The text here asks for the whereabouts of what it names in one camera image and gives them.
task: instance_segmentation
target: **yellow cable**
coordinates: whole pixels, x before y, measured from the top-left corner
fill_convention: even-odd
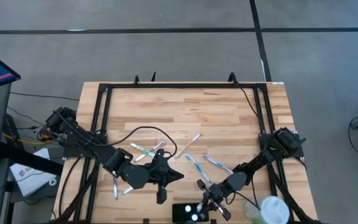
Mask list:
[[[6,138],[9,138],[9,139],[12,139],[13,140],[13,137],[8,135],[8,134],[5,134],[3,133],[3,135],[6,137]],[[23,143],[27,143],[27,144],[40,144],[40,145],[44,145],[44,144],[49,144],[49,143],[52,143],[54,142],[55,140],[51,140],[51,141],[47,141],[47,142],[32,142],[32,141],[26,141],[26,140],[21,140],[21,139],[18,139],[19,142],[23,142]]]

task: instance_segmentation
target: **gray concrete floor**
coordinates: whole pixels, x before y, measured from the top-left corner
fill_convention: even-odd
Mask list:
[[[358,1],[258,0],[262,27],[358,27]],[[0,0],[0,30],[252,27],[241,0]],[[319,219],[358,223],[358,154],[347,125],[358,116],[358,32],[263,34],[272,80],[285,82],[305,143]],[[12,90],[79,98],[85,81],[262,81],[254,33],[0,35],[0,59],[22,75]],[[9,106],[43,121],[74,101],[11,95]],[[11,113],[18,126],[33,125]],[[34,135],[23,131],[23,134]],[[358,132],[352,133],[358,148]],[[18,203],[14,223],[46,222],[53,200]],[[38,214],[29,220],[28,213]]]

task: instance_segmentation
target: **wooden table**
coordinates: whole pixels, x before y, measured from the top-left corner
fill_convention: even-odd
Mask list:
[[[77,122],[85,129],[91,127],[98,85],[97,82],[86,82],[83,86],[77,111]],[[288,127],[294,130],[284,85],[282,83],[267,83],[267,86],[276,128]],[[253,91],[248,89],[245,91],[251,104],[255,107]],[[103,105],[104,103],[100,109],[98,128],[96,129],[100,127]],[[269,130],[266,118],[265,125],[266,130]],[[108,142],[123,138],[138,126],[156,126],[163,129],[176,141],[179,149],[198,133],[201,133],[202,136],[187,149],[187,152],[200,163],[200,166],[214,182],[225,179],[227,172],[204,159],[202,157],[204,154],[233,168],[238,164],[250,161],[260,152],[257,140],[257,135],[260,133],[257,117],[250,109],[243,92],[237,88],[113,89],[107,125]],[[156,130],[141,129],[118,146],[129,151],[136,158],[140,155],[139,151],[133,149],[129,145],[130,143],[134,142],[145,148],[151,148],[161,140],[167,143],[163,148],[172,152],[173,145]],[[146,157],[139,161],[139,164],[150,162],[151,159],[151,157]],[[66,178],[74,160],[68,159],[65,162],[62,180]],[[68,180],[63,195],[63,210],[78,192],[83,160],[81,159],[76,165]],[[190,164],[184,156],[170,159],[169,164],[173,169],[184,174],[185,178],[167,186],[168,198],[163,205],[155,203],[157,186],[152,184],[147,184],[143,189],[130,194],[120,195],[119,200],[114,200],[112,176],[100,168],[92,223],[141,223],[144,218],[149,218],[151,223],[171,223],[173,203],[200,202],[202,191],[197,187],[196,181],[201,179],[201,176],[194,165]],[[284,168],[290,193],[306,214],[311,218],[317,218],[305,168],[294,159],[285,159]],[[256,195],[260,202],[262,198],[270,195],[265,167],[256,172],[254,182]],[[59,186],[54,206],[56,214],[58,213],[62,183],[63,181]],[[120,193],[128,186],[127,183],[119,179]],[[241,193],[253,198],[250,185],[245,186]],[[87,203],[88,195],[85,195],[81,218],[85,217]],[[218,223],[250,223],[244,215],[245,204],[246,201],[243,198],[236,197],[231,205],[226,205],[232,214],[232,218],[228,222],[219,212],[210,212],[210,218],[217,219]]]

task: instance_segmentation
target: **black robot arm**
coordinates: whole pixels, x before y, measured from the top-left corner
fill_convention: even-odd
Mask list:
[[[258,156],[250,162],[239,164],[232,171],[234,172],[221,183],[212,184],[207,188],[202,180],[198,180],[198,187],[203,191],[203,200],[198,205],[200,214],[209,211],[220,211],[226,220],[231,218],[230,212],[221,205],[221,202],[230,194],[241,190],[244,186],[249,185],[255,172],[263,166],[273,162],[276,159],[284,159],[294,154],[302,145],[305,139],[299,140],[287,128],[280,128],[265,140],[262,146],[263,150]],[[304,211],[295,202],[289,191],[283,186],[278,175],[273,169],[270,171],[273,175],[273,181],[288,201],[289,206],[293,209],[302,223],[320,223],[307,216]]]
[[[171,169],[169,158],[163,149],[159,149],[151,163],[144,165],[131,164],[133,155],[124,149],[115,148],[112,144],[103,144],[96,133],[86,131],[75,120],[75,112],[69,108],[59,108],[46,120],[48,131],[62,146],[77,146],[92,152],[98,162],[111,175],[121,177],[134,189],[141,189],[146,183],[158,185],[157,203],[167,199],[165,187],[173,181],[182,179],[183,174]]]

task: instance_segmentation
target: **blue toothbrush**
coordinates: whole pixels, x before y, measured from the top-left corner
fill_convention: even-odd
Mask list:
[[[204,173],[204,171],[202,170],[202,168],[200,167],[200,165],[198,165],[198,163],[192,158],[191,155],[189,155],[188,153],[185,154],[186,158],[188,160],[190,160],[191,162],[194,163],[194,165],[196,166],[196,168],[198,169],[198,171],[201,173],[201,175],[208,181],[208,183],[212,184],[212,181],[208,178],[208,176]]]
[[[229,168],[227,168],[225,165],[216,162],[215,160],[213,160],[213,159],[210,158],[209,156],[204,155],[204,158],[205,158],[206,160],[212,162],[213,164],[217,165],[218,167],[220,167],[220,168],[222,168],[222,169],[225,169],[225,170],[228,171],[230,174],[233,174],[233,171],[232,171],[232,170],[230,170]]]

